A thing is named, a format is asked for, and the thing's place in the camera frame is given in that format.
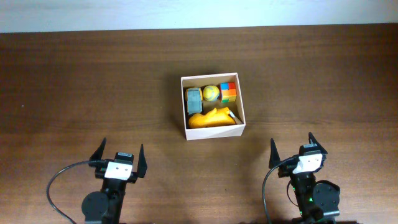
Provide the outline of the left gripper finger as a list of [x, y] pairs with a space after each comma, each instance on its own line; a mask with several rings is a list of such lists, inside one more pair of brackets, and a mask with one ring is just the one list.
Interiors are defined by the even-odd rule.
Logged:
[[139, 160], [137, 164], [137, 171], [136, 171], [137, 177], [144, 178], [146, 171], [147, 171], [147, 162], [144, 155], [144, 145], [141, 144], [141, 148], [139, 151]]
[[91, 155], [90, 161], [100, 161], [106, 145], [106, 138], [103, 138], [97, 150]]

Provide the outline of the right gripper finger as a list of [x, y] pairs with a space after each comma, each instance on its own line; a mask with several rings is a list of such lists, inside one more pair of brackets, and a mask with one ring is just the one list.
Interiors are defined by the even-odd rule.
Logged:
[[312, 134], [312, 132], [308, 133], [308, 141], [311, 145], [320, 146], [320, 143], [315, 139], [315, 136]]
[[272, 169], [280, 164], [281, 159], [273, 138], [271, 138], [271, 153], [269, 158], [269, 168]]

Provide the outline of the white wooden rattle drum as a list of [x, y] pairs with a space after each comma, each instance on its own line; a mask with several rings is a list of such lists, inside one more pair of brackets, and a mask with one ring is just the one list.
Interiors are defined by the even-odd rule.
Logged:
[[236, 124], [242, 124], [243, 123], [232, 111], [229, 112], [229, 115], [234, 119], [234, 122]]

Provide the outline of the orange squishy toy animal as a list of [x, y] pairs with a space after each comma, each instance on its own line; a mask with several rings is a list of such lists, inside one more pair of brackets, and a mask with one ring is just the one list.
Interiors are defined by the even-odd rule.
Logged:
[[195, 128], [212, 128], [218, 126], [235, 125], [235, 120], [229, 115], [231, 110], [228, 107], [221, 109], [214, 108], [206, 114], [194, 114], [188, 120], [188, 126]]

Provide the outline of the colourful puzzle cube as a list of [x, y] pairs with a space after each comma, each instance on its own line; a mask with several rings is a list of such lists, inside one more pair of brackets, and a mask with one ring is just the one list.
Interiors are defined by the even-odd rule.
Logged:
[[236, 85], [234, 82], [220, 84], [220, 96], [222, 103], [235, 102], [237, 98]]

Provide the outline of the yellow grey toy truck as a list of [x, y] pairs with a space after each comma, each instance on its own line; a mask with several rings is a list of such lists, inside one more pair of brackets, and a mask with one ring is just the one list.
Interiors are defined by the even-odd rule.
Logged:
[[185, 92], [187, 102], [187, 113], [189, 115], [201, 113], [203, 110], [203, 95], [200, 88], [188, 88]]

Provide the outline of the yellow minion ball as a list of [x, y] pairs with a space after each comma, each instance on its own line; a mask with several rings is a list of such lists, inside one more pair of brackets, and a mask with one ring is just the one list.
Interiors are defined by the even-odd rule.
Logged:
[[215, 85], [207, 85], [203, 89], [203, 98], [206, 101], [216, 101], [219, 98], [220, 90]]

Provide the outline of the white cardboard box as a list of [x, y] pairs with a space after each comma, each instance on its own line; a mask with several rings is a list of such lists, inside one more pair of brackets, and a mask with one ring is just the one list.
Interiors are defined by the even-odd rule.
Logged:
[[[205, 87], [207, 85], [219, 85], [220, 83], [233, 82], [236, 86], [237, 98], [235, 102], [223, 104], [220, 100], [217, 102], [203, 102], [203, 112], [207, 113], [213, 108], [223, 108], [227, 106], [233, 114], [242, 122], [241, 124], [219, 126], [213, 128], [197, 128], [192, 129], [188, 126], [189, 116], [186, 110], [185, 90], [190, 87]], [[243, 99], [241, 95], [241, 87], [237, 73], [219, 73], [212, 75], [197, 75], [190, 77], [182, 77], [180, 79], [183, 122], [186, 140], [211, 139], [241, 136], [246, 127], [246, 118], [244, 113]]]

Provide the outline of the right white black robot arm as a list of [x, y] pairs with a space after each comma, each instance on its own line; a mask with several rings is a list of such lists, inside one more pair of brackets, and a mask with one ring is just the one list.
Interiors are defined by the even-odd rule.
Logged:
[[270, 171], [264, 183], [274, 170], [278, 170], [280, 178], [290, 179], [288, 187], [295, 193], [300, 217], [292, 219], [292, 223], [334, 223], [340, 214], [340, 187], [327, 180], [316, 180], [315, 173], [324, 165], [326, 149], [308, 134], [308, 144], [300, 146], [299, 153], [284, 159], [279, 157], [275, 141], [271, 139]]

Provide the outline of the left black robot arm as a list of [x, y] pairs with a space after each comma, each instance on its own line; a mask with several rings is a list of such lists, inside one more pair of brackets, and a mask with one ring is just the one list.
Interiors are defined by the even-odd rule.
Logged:
[[114, 159], [102, 159], [106, 139], [89, 159], [89, 166], [95, 168], [95, 177], [103, 181], [101, 190], [88, 194], [81, 204], [85, 223], [119, 223], [127, 184], [136, 183], [147, 171], [144, 146], [140, 146], [137, 169], [134, 156], [117, 152]]

